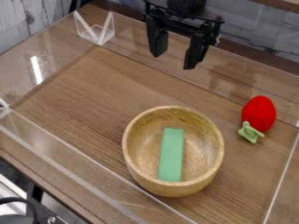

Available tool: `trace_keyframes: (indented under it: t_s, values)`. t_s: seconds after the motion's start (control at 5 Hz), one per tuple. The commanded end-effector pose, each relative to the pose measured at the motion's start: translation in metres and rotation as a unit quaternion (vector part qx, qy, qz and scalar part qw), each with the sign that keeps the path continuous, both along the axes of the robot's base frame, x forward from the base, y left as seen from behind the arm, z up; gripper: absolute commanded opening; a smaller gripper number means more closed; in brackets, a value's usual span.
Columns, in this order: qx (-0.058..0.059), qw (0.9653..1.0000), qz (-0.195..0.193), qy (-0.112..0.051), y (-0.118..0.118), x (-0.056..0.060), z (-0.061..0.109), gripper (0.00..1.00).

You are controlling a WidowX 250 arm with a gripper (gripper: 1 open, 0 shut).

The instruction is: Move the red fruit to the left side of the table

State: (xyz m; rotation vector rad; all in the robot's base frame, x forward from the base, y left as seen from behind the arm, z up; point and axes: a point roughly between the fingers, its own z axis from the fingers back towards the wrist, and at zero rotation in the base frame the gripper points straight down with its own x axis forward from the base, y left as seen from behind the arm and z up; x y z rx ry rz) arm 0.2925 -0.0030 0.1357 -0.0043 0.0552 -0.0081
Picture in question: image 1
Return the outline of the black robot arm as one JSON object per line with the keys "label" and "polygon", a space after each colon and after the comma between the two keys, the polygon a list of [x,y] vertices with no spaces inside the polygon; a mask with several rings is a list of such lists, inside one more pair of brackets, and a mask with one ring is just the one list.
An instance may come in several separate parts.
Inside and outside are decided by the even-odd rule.
{"label": "black robot arm", "polygon": [[220,42],[221,15],[205,9],[207,0],[144,0],[143,21],[151,54],[157,58],[168,50],[168,32],[191,40],[183,69],[192,70],[203,62],[209,46]]}

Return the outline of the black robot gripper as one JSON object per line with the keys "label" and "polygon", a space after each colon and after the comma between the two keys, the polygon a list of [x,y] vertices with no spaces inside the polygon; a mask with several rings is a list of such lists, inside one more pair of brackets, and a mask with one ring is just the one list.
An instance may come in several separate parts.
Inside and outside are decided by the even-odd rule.
{"label": "black robot gripper", "polygon": [[204,59],[209,44],[215,46],[220,39],[224,19],[205,9],[205,3],[207,0],[144,0],[144,14],[152,16],[145,19],[148,46],[156,58],[168,49],[168,31],[164,26],[185,35],[195,30],[204,32],[196,31],[191,35],[191,44],[184,55],[184,70],[196,67]]}

